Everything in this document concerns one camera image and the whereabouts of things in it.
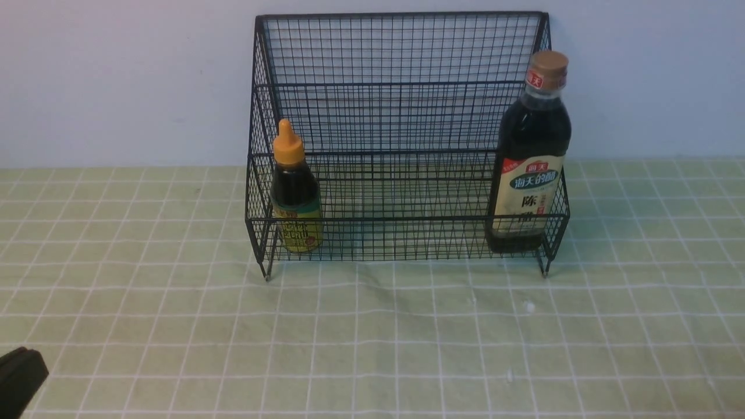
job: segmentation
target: bottle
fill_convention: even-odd
[[[271,199],[274,216],[281,219],[282,243],[290,252],[312,251],[323,240],[323,224],[302,219],[321,218],[320,190],[305,162],[302,140],[287,119],[279,122],[274,160]]]
[[[495,253],[538,249],[559,184],[571,123],[561,100],[569,61],[555,51],[530,58],[525,91],[502,116],[489,197],[486,243]]]

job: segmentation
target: orange nozzle cap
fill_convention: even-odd
[[[305,160],[302,140],[292,130],[292,124],[287,119],[279,121],[279,135],[274,139],[274,160],[286,166]]]

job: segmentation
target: spice rack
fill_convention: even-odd
[[[547,13],[375,13],[256,18],[246,226],[269,280],[275,260],[536,258],[544,277],[569,220],[564,173],[539,249],[486,245],[502,113]],[[272,141],[289,119],[320,184],[323,243],[282,247],[270,201]]]

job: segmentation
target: countertop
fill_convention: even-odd
[[[290,262],[244,168],[0,170],[0,352],[25,417],[743,418],[745,160],[566,165],[535,262]]]

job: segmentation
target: vinegar bottle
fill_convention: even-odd
[[[489,195],[486,243],[495,253],[540,247],[546,218],[559,184],[571,123],[561,100],[568,59],[555,51],[530,58],[525,91],[502,116]]]

